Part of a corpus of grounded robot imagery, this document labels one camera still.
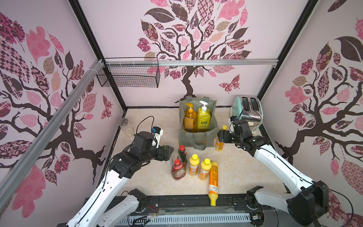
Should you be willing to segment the yellow pump soap bottle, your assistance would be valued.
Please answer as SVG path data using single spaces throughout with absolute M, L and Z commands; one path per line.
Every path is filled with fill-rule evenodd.
M 199 101 L 202 107 L 197 112 L 197 132 L 207 132 L 211 120 L 210 110 L 207 108 L 208 102 Z

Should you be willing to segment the green fabric shopping bag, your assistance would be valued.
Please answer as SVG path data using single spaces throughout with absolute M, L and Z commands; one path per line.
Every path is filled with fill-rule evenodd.
M 179 102 L 179 145 L 205 150 L 214 146 L 220 130 L 215 118 L 216 101 L 187 96 Z

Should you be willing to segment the large orange pump soap bottle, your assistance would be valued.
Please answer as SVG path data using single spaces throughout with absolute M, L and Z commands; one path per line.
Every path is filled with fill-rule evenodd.
M 197 113 L 194 111 L 192 103 L 186 103 L 186 106 L 188 108 L 184 112 L 184 120 L 183 120 L 184 130 L 187 132 L 195 133 L 197 131 L 196 127 Z

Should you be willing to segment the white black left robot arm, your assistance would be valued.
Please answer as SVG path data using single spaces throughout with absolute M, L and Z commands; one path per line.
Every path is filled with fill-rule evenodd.
M 163 130 L 154 126 L 151 132 L 141 131 L 133 142 L 116 154 L 99 186 L 80 211 L 62 226 L 66 227 L 114 227 L 124 217 L 146 206 L 146 195 L 138 189 L 117 205 L 108 209 L 117 193 L 132 176 L 152 160 L 169 161 L 174 148 L 160 145 Z

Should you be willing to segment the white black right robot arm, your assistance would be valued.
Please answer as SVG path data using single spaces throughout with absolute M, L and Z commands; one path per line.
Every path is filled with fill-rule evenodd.
M 300 225 L 309 226 L 329 212 L 329 193 L 323 181 L 314 181 L 287 162 L 261 136 L 253 136 L 246 120 L 229 118 L 231 131 L 220 130 L 218 141 L 234 144 L 267 166 L 287 187 L 288 193 L 273 192 L 263 186 L 247 191 L 245 204 L 250 210 L 270 206 L 284 211 Z

